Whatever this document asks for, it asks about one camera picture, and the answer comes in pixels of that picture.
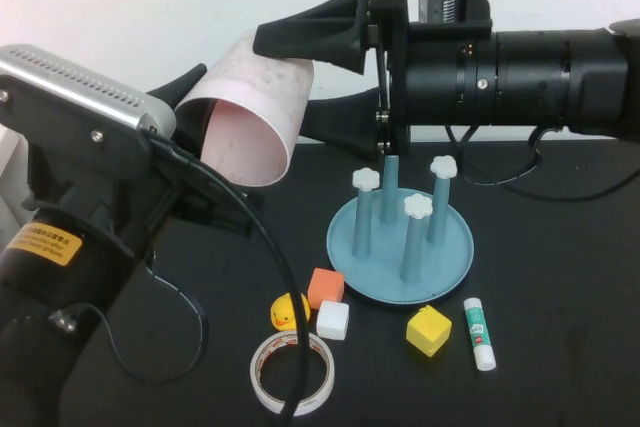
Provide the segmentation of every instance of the rubber duck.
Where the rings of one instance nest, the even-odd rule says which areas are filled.
[[[304,313],[307,317],[311,317],[311,309],[309,308],[309,301],[302,295],[302,304],[304,305]],[[271,304],[271,323],[276,330],[296,330],[296,319],[293,315],[293,304],[291,303],[291,295],[284,294],[278,297],[273,304]]]

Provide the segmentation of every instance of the white glue stick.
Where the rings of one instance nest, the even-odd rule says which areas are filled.
[[[493,355],[487,321],[484,320],[484,311],[482,310],[480,299],[471,298],[465,300],[464,312],[467,316],[471,347],[473,347],[473,355],[476,358],[478,370],[485,372],[495,369],[496,358]]]

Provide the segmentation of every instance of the foam cube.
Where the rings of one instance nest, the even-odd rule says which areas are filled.
[[[407,340],[429,357],[447,341],[451,321],[427,305],[418,311],[407,325]]]
[[[349,325],[349,306],[341,302],[323,300],[316,320],[318,336],[324,339],[344,340]]]
[[[309,283],[307,299],[312,309],[320,309],[323,300],[340,302],[344,294],[344,275],[326,269],[315,269]]]

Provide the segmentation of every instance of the yellow warning label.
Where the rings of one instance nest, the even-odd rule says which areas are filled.
[[[66,266],[82,246],[82,239],[64,230],[39,222],[25,225],[7,249],[19,249]]]

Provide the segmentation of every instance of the paper cup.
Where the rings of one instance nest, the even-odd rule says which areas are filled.
[[[217,100],[201,160],[228,180],[261,187],[289,170],[313,83],[308,60],[274,60],[253,53],[244,35],[180,105]]]

